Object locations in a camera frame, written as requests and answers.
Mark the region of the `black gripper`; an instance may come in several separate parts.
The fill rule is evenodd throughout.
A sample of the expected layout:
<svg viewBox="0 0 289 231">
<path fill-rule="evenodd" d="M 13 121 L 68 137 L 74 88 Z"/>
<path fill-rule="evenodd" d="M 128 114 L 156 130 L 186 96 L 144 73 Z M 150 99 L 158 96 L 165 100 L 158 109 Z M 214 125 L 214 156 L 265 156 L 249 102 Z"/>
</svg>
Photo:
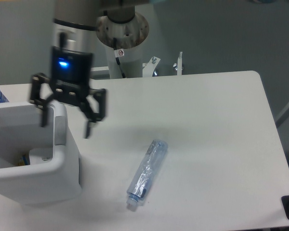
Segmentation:
<svg viewBox="0 0 289 231">
<path fill-rule="evenodd" d="M 41 127 L 48 124 L 48 105 L 54 99 L 78 106 L 87 118 L 84 138 L 91 135 L 92 127 L 106 117 L 106 89 L 90 89 L 89 78 L 93 54 L 52 47 L 51 79 L 44 73 L 31 77 L 29 102 L 41 110 Z M 53 91 L 46 99 L 41 98 L 41 87 L 49 84 Z M 91 108 L 88 96 L 98 102 L 98 112 Z"/>
</svg>

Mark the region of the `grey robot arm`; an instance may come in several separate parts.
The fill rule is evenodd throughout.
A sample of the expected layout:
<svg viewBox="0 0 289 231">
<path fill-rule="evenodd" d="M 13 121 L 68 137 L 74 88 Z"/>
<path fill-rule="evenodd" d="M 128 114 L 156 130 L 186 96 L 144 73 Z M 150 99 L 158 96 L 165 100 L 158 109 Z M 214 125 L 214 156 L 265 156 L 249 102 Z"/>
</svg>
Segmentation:
<svg viewBox="0 0 289 231">
<path fill-rule="evenodd" d="M 50 76 L 31 79 L 29 102 L 42 111 L 41 126 L 48 123 L 48 106 L 58 101 L 78 107 L 87 118 L 85 137 L 106 116 L 105 89 L 90 87 L 94 41 L 106 47 L 110 77 L 143 76 L 142 45 L 149 34 L 148 21 L 136 12 L 143 0 L 57 0 L 53 17 Z"/>
</svg>

